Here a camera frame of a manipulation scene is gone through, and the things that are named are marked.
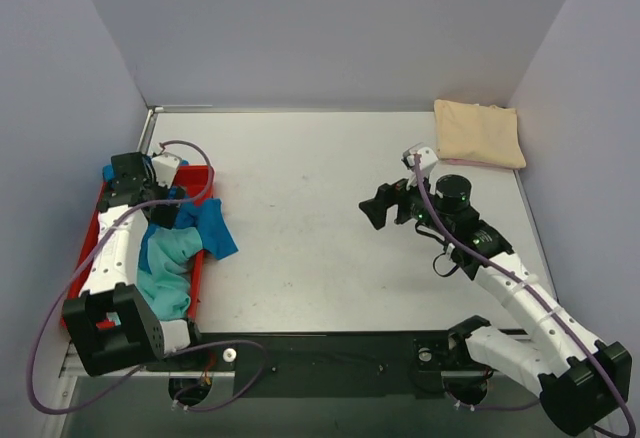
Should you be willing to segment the blue t shirt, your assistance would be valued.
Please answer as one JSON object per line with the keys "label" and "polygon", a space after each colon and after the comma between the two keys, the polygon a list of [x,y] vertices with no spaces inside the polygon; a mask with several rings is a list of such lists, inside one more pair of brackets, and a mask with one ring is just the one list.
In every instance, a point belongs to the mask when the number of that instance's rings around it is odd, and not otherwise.
{"label": "blue t shirt", "polygon": [[202,248],[216,259],[224,259],[238,251],[221,211],[218,198],[207,198],[180,206],[173,229],[195,228]]}

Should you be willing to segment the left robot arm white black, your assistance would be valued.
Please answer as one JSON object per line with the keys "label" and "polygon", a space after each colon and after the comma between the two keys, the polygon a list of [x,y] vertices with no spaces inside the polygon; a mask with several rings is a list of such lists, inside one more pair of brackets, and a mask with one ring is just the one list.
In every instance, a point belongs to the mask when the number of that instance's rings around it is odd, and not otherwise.
{"label": "left robot arm white black", "polygon": [[86,373],[101,376],[170,358],[184,370],[199,367],[206,346],[188,317],[161,321],[138,288],[139,254],[150,225],[172,226],[174,179],[182,164],[171,153],[115,155],[96,206],[96,251],[86,278],[72,288],[62,320]]}

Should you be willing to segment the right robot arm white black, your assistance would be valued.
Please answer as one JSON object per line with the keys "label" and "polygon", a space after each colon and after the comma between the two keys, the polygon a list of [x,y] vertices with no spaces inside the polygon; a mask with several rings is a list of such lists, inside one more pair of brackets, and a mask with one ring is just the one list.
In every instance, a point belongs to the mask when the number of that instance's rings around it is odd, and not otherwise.
{"label": "right robot arm white black", "polygon": [[427,180],[401,179],[381,185],[360,210],[375,229],[396,208],[396,224],[414,221],[417,233],[440,242],[443,254],[471,281],[492,295],[526,332],[520,342],[479,316],[449,331],[446,354],[458,367],[486,365],[533,394],[547,417],[564,433],[597,430],[619,410],[628,436],[637,425],[627,406],[632,357],[619,342],[607,344],[584,328],[529,272],[511,244],[470,202],[471,182],[445,175]]}

